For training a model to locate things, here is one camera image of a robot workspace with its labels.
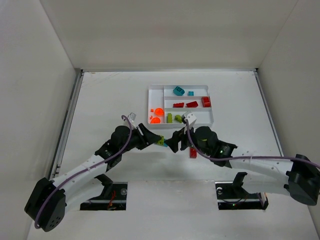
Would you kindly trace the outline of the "red long lego brick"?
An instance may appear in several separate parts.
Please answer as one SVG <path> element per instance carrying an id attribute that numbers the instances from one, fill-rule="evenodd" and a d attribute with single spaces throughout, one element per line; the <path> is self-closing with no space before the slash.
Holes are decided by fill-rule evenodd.
<path id="1" fill-rule="evenodd" d="M 192 147 L 189 148 L 189 157 L 191 159 L 196 159 L 197 158 L 197 151 Z"/>

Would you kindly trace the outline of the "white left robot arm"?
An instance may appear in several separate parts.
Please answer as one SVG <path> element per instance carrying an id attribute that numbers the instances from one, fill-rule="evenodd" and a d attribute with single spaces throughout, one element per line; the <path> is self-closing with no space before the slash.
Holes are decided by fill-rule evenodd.
<path id="1" fill-rule="evenodd" d="M 84 163 L 58 177 L 38 180 L 24 207 L 25 213 L 34 221 L 36 229 L 53 230 L 65 216 L 67 199 L 77 190 L 112 169 L 124 153 L 132 149 L 143 150 L 160 140 L 160 135 L 142 123 L 137 127 L 117 126 L 110 139 Z"/>

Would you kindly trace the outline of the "orange curved lego piece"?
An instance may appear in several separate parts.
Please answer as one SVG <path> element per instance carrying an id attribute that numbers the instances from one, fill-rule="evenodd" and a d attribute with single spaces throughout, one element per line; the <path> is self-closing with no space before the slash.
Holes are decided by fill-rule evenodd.
<path id="1" fill-rule="evenodd" d="M 163 110 L 162 108 L 158 107 L 158 108 L 156 108 L 156 109 L 154 110 L 154 114 L 155 114 L 156 116 L 163 116 L 163 115 L 165 114 L 165 112 L 164 112 L 164 110 Z"/>

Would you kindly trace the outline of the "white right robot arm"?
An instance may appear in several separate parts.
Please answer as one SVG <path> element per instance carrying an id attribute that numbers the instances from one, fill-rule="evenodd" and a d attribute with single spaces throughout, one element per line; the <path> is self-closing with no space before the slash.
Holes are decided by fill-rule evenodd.
<path id="1" fill-rule="evenodd" d="M 232 157 L 237 146 L 220 140 L 207 126 L 175 131 L 171 138 L 165 140 L 165 144 L 174 153 L 191 147 L 219 167 L 238 170 L 233 181 L 220 182 L 216 187 L 220 202 L 235 204 L 254 197 L 263 202 L 263 193 L 274 193 L 290 196 L 307 206 L 318 203 L 320 171 L 304 155 L 298 154 L 294 159 Z"/>

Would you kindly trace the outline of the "green curved lego brick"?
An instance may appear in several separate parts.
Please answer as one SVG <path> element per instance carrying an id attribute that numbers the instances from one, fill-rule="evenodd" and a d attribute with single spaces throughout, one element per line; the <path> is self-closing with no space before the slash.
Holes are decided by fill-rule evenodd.
<path id="1" fill-rule="evenodd" d="M 178 115 L 178 114 L 174 116 L 174 120 L 179 122 L 179 123 L 183 122 L 182 117 L 180 115 Z"/>

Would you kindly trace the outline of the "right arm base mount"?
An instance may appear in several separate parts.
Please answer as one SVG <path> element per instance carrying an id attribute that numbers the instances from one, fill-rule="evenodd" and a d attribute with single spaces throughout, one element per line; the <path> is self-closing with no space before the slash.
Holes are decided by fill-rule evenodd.
<path id="1" fill-rule="evenodd" d="M 263 192 L 249 193 L 243 188 L 246 172 L 238 172 L 233 181 L 216 181 L 215 190 L 219 210 L 266 210 L 269 206 Z"/>

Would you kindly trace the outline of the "red 2x4 lego brick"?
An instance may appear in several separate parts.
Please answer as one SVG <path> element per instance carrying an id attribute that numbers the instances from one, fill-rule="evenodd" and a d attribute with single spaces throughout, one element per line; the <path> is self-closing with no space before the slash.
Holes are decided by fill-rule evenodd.
<path id="1" fill-rule="evenodd" d="M 180 103 L 174 103 L 172 105 L 173 108 L 183 108 L 184 107 L 184 103 L 183 102 L 180 102 Z"/>

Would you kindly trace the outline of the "red sloped lego brick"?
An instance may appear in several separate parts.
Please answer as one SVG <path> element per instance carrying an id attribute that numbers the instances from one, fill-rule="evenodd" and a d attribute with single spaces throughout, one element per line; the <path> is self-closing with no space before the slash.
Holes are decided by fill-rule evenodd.
<path id="1" fill-rule="evenodd" d="M 192 102 L 188 102 L 186 104 L 186 107 L 187 108 L 197 108 L 199 106 L 198 102 L 197 101 L 192 101 Z"/>

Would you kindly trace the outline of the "red square lego brick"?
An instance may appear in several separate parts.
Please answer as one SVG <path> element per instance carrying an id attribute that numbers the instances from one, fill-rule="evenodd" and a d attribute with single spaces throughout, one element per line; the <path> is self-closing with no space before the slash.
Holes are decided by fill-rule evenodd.
<path id="1" fill-rule="evenodd" d="M 211 107 L 211 101 L 208 96 L 204 96 L 201 98 L 201 103 L 203 108 L 210 108 Z"/>

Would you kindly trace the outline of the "colorful monster lego figure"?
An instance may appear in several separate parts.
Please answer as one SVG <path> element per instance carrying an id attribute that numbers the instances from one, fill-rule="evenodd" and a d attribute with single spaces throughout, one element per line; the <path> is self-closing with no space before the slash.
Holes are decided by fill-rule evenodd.
<path id="1" fill-rule="evenodd" d="M 176 86 L 172 91 L 176 96 L 183 96 L 185 94 L 185 90 L 179 86 Z"/>

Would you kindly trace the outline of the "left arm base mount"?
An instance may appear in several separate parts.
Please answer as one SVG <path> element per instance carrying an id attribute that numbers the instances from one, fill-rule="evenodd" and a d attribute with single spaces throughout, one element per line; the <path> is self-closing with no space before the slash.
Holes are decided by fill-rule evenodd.
<path id="1" fill-rule="evenodd" d="M 127 208 L 128 182 L 114 182 L 108 176 L 96 177 L 103 185 L 100 195 L 80 205 L 81 211 L 125 211 Z"/>

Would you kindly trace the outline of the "green square lego plate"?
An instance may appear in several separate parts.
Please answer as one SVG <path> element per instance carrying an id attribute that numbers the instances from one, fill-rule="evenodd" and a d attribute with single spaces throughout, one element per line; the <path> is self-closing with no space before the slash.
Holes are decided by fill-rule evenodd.
<path id="1" fill-rule="evenodd" d="M 156 145 L 159 145 L 159 146 L 164 146 L 165 145 L 165 138 L 163 135 L 160 136 L 160 140 L 158 140 L 156 143 Z"/>

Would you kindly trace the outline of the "orange dome lego piece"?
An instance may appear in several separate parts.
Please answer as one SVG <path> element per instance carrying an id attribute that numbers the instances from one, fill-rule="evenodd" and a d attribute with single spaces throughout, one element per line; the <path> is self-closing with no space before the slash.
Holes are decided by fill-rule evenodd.
<path id="1" fill-rule="evenodd" d="M 159 117 L 153 117 L 150 120 L 150 124 L 160 124 L 161 123 L 161 119 Z"/>

